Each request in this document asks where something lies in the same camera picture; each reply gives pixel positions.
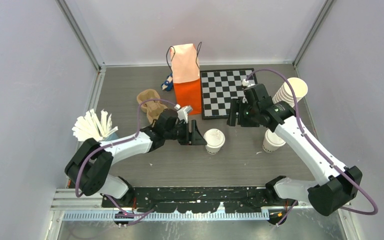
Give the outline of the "white plastic cup lid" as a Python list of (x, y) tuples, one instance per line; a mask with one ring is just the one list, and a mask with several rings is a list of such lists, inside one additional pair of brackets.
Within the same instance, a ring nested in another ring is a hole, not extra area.
[(264, 134), (264, 140), (271, 146), (282, 147), (286, 144), (286, 141), (279, 137), (276, 133), (271, 130), (267, 130)]

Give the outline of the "stack of white paper cups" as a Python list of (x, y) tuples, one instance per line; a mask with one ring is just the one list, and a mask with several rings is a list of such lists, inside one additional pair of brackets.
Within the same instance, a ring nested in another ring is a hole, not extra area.
[(298, 103), (307, 95), (309, 90), (308, 85), (304, 80), (298, 77), (290, 77), (287, 81), (288, 83), (284, 82), (282, 84), (279, 90), (272, 97), (272, 100), (275, 104), (284, 101), (294, 108), (296, 103), (294, 101), (293, 93), (295, 95), (296, 102)]

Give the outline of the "orange paper bag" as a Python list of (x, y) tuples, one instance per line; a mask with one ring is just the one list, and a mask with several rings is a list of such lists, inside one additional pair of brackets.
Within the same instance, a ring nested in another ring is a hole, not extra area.
[(202, 113), (202, 86), (199, 62), (201, 45), (193, 43), (170, 46), (168, 49), (170, 70), (176, 102), (191, 106), (191, 115)]

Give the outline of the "white paper coffee cup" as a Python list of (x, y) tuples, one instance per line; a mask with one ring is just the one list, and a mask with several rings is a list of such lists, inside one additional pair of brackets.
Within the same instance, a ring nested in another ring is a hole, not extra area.
[(263, 150), (264, 150), (266, 153), (272, 153), (272, 152), (278, 150), (278, 149), (279, 149), (280, 147), (282, 147), (282, 146), (283, 146), (282, 144), (281, 144), (281, 145), (278, 145), (278, 144), (273, 145), (273, 144), (271, 144), (271, 143), (268, 142), (268, 141), (264, 141), (264, 142), (262, 143), (262, 148), (263, 148)]

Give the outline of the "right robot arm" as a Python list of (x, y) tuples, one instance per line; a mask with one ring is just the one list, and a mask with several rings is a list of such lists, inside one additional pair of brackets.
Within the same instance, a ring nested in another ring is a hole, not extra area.
[(305, 130), (298, 114), (287, 102), (273, 102), (263, 84), (254, 84), (243, 92), (243, 97), (231, 99), (227, 124), (267, 128), (294, 150), (314, 177), (313, 181), (304, 181), (280, 175), (267, 182), (265, 198), (268, 203), (279, 205), (284, 199), (298, 200), (311, 204), (319, 214), (329, 216), (356, 197), (363, 177), (357, 166), (347, 167), (332, 156)]

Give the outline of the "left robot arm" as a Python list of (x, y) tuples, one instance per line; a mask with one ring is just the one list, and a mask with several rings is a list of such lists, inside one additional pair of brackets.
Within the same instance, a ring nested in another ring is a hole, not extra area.
[(127, 158), (150, 153), (167, 140), (180, 145), (205, 146), (195, 120), (188, 121), (190, 106), (165, 109), (153, 123), (138, 133), (111, 141), (85, 140), (66, 165), (64, 172), (75, 183), (78, 194), (111, 196), (121, 207), (133, 202), (131, 185), (122, 177), (110, 175), (111, 167)]

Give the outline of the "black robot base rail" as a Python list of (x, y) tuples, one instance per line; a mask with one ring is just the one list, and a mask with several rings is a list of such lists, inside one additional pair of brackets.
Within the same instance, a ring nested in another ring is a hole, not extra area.
[(102, 196), (103, 208), (133, 208), (140, 214), (214, 213), (223, 209), (228, 214), (257, 213), (263, 207), (286, 210), (293, 199), (274, 198), (261, 186), (218, 187), (132, 187), (120, 199)]

